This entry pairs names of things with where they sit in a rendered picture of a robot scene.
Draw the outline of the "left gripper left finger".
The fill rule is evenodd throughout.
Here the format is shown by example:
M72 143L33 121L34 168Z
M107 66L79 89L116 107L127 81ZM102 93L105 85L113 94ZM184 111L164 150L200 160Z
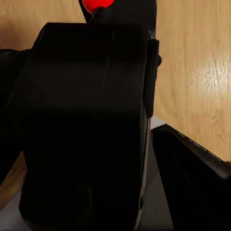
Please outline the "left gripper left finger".
M15 129L0 133L0 186L22 150Z

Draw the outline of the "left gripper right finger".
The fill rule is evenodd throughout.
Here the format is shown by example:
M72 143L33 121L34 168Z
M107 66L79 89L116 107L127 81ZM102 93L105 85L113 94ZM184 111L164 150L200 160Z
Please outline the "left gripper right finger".
M231 185L173 134L153 148L175 231L231 231Z

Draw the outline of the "digital camera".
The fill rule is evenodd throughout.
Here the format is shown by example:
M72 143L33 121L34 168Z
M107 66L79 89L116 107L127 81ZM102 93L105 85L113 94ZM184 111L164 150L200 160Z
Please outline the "digital camera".
M136 231L162 58L156 0L78 0L86 24L47 23L0 49L0 133L15 129L31 231Z

